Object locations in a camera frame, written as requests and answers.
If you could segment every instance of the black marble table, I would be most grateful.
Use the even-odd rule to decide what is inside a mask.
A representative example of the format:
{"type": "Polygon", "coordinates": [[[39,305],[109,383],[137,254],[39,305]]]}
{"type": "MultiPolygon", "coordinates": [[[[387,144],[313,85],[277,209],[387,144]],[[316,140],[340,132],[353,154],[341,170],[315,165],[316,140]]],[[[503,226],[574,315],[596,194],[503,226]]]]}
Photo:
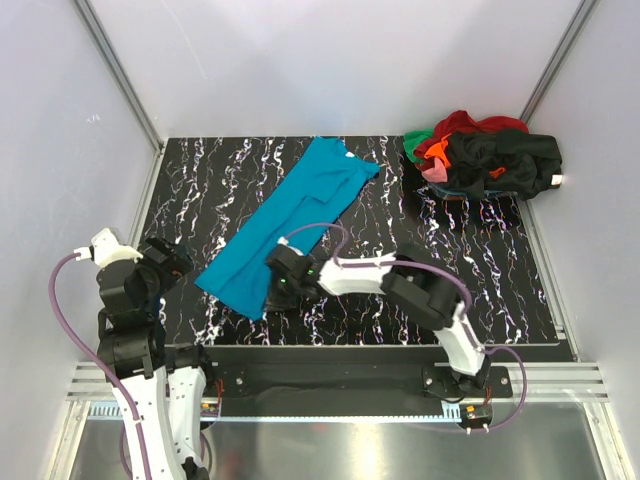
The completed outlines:
{"type": "MultiPolygon", "coordinates": [[[[401,137],[346,137],[347,148],[377,163],[380,176],[339,222],[352,235],[341,256],[371,256],[403,242],[459,275],[474,297],[469,312],[483,343],[557,342],[515,199],[443,202],[404,157],[401,137]]],[[[193,283],[269,197],[309,137],[173,138],[146,217],[143,238],[187,245],[196,268],[166,296],[167,342],[205,345],[415,345],[435,343],[384,297],[349,295],[303,302],[251,322],[193,283]]],[[[339,241],[329,231],[315,254],[339,241]]]]}

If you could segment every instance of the red cloth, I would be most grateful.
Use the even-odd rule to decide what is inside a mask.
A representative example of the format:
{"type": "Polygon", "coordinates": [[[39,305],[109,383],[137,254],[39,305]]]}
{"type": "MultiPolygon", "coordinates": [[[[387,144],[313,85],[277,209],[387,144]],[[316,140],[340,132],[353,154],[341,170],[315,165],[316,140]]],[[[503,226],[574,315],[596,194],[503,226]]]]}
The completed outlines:
{"type": "MultiPolygon", "coordinates": [[[[505,128],[515,128],[524,133],[529,133],[527,126],[516,118],[511,117],[487,117],[476,122],[465,110],[453,112],[444,120],[440,121],[433,130],[433,137],[418,145],[413,154],[417,158],[425,158],[425,154],[430,147],[440,142],[442,137],[453,132],[462,133],[497,133],[505,128]]],[[[423,162],[418,165],[420,170],[427,170],[433,167],[433,162],[423,162]]]]}

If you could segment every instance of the orange cloth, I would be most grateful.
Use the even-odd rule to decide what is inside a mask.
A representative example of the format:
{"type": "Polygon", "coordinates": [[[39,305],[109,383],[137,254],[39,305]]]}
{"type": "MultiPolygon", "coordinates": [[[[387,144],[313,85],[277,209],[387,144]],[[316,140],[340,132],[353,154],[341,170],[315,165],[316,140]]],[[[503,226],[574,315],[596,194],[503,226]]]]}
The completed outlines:
{"type": "Polygon", "coordinates": [[[444,153],[444,149],[449,145],[449,140],[447,139],[450,135],[451,134],[448,133],[447,135],[442,137],[438,143],[434,143],[433,145],[431,145],[427,152],[424,154],[425,160],[429,157],[437,157],[442,160],[445,168],[449,168],[451,166],[451,162],[447,158],[447,155],[444,153]]]}

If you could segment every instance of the folded blue shirt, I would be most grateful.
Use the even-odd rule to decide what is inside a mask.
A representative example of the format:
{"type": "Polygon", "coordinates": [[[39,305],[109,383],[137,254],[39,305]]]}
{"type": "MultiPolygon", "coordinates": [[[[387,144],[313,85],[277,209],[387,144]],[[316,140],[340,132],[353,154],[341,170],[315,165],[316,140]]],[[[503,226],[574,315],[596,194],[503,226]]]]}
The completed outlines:
{"type": "MultiPolygon", "coordinates": [[[[315,138],[196,285],[236,312],[259,320],[271,279],[265,261],[278,239],[310,223],[334,222],[378,171],[374,163],[349,153],[342,140],[315,138]]],[[[307,254],[325,231],[320,227],[304,230],[290,244],[307,254]]]]}

